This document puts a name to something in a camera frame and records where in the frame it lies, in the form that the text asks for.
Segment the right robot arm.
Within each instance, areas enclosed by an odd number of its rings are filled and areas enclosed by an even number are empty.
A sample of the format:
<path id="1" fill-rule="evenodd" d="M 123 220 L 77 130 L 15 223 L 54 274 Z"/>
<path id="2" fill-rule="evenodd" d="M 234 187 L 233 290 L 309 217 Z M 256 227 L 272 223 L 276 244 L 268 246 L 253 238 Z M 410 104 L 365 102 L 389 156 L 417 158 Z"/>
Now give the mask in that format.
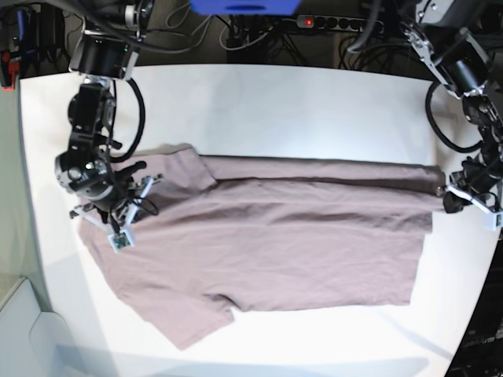
<path id="1" fill-rule="evenodd" d="M 68 149 L 55 159 L 60 186 L 88 203 L 71 212 L 72 217 L 96 210 L 101 224 L 118 229 L 126 222 L 128 210 L 141 209 L 140 185 L 133 176 L 146 167 L 135 163 L 119 171 L 112 164 L 123 163 L 135 152 L 146 120 L 145 102 L 131 72 L 138 54 L 175 54 L 176 49 L 145 42 L 153 1 L 60 1 L 65 10 L 83 18 L 83 30 L 70 60 L 69 69 L 83 75 L 78 93 L 68 105 L 71 133 Z M 117 113 L 116 83 L 124 80 L 133 90 L 139 106 L 136 136 L 129 149 L 113 157 L 122 147 L 113 129 Z"/>

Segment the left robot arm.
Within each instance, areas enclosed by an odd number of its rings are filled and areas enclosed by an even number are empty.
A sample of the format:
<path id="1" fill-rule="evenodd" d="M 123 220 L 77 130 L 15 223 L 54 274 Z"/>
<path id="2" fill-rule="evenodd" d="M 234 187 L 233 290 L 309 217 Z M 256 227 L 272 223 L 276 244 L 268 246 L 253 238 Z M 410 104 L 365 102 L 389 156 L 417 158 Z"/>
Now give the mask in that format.
<path id="1" fill-rule="evenodd" d="M 476 37 L 502 29 L 500 1 L 364 1 L 360 37 L 348 50 L 362 53 L 380 13 L 394 7 L 392 26 L 432 73 L 425 110 L 439 140 L 467 159 L 449 177 L 443 206 L 453 214 L 473 205 L 493 217 L 502 213 L 502 74 L 487 47 Z M 470 147 L 454 144 L 432 115 L 434 91 L 443 87 L 462 104 L 464 117 L 475 125 L 480 141 Z"/>

